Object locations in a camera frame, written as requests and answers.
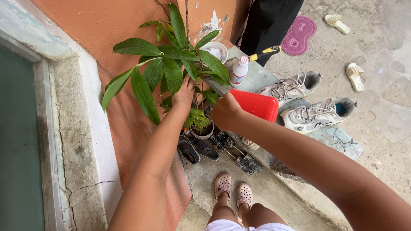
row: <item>paw print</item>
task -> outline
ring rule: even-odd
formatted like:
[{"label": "paw print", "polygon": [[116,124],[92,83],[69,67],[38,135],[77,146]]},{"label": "paw print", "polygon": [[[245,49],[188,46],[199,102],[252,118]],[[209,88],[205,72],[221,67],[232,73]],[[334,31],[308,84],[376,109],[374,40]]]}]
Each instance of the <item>paw print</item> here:
[{"label": "paw print", "polygon": [[296,39],[291,39],[289,44],[290,44],[290,46],[297,47],[298,46],[298,41]]}]

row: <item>purple mat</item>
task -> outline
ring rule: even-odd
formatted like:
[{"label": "purple mat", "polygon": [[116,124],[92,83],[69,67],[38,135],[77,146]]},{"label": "purple mat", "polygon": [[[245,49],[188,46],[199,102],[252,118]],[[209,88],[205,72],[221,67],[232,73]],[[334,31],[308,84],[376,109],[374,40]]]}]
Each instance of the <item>purple mat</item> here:
[{"label": "purple mat", "polygon": [[290,55],[302,55],[308,50],[308,39],[317,31],[315,22],[307,16],[297,16],[281,43]]}]

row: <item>shoelace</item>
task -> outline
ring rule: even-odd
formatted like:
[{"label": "shoelace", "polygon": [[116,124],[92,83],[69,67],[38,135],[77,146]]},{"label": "shoelace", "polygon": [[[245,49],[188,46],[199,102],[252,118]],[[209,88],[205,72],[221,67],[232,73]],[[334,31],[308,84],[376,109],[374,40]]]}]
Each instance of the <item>shoelace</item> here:
[{"label": "shoelace", "polygon": [[277,100],[280,100],[280,99],[283,99],[283,98],[291,95],[290,92],[289,92],[289,90],[296,89],[296,90],[299,90],[299,91],[301,92],[302,96],[304,97],[305,94],[304,94],[304,92],[302,92],[301,87],[302,87],[302,85],[303,85],[304,82],[305,82],[306,74],[305,74],[305,72],[302,71],[301,68],[300,68],[300,70],[301,70],[301,72],[304,74],[304,78],[303,78],[303,80],[302,80],[302,83],[299,83],[299,82],[298,82],[298,80],[299,80],[300,78],[297,78],[297,80],[295,80],[295,79],[280,79],[279,81],[283,81],[283,82],[280,84],[279,87],[274,88],[274,89],[272,90],[271,95],[274,95],[274,92],[277,92],[278,95],[279,95],[279,97],[277,98]]},{"label": "shoelace", "polygon": [[315,119],[319,119],[319,115],[324,114],[324,113],[329,113],[329,112],[336,112],[335,107],[332,108],[333,104],[331,103],[330,105],[328,105],[328,103],[326,104],[325,107],[309,107],[309,108],[304,108],[301,111],[301,118],[303,117],[303,112],[304,110],[307,111],[307,115],[308,115],[308,120],[306,119],[305,121],[313,121]]}]

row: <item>white plastic bottle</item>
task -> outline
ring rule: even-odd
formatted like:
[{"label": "white plastic bottle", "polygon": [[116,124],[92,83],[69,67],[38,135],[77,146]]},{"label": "white plastic bottle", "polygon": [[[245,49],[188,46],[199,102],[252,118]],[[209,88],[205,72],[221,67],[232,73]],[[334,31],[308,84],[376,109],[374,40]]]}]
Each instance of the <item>white plastic bottle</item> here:
[{"label": "white plastic bottle", "polygon": [[230,75],[230,84],[233,87],[238,87],[242,84],[245,75],[248,72],[248,57],[243,56],[233,67],[233,72]]}]

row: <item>person's hand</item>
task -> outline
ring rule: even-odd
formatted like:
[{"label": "person's hand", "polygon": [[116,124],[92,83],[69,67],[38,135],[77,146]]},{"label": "person's hand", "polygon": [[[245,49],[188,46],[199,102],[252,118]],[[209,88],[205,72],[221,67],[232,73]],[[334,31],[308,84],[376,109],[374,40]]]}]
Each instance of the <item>person's hand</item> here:
[{"label": "person's hand", "polygon": [[[181,72],[184,71],[184,66],[181,66]],[[191,102],[194,95],[194,81],[187,74],[183,80],[180,90],[171,96],[171,102],[173,103],[173,108],[178,107],[179,110],[190,112]]]},{"label": "person's hand", "polygon": [[234,96],[228,92],[217,100],[210,116],[220,130],[232,131],[234,126],[238,126],[239,118],[244,112]]}]

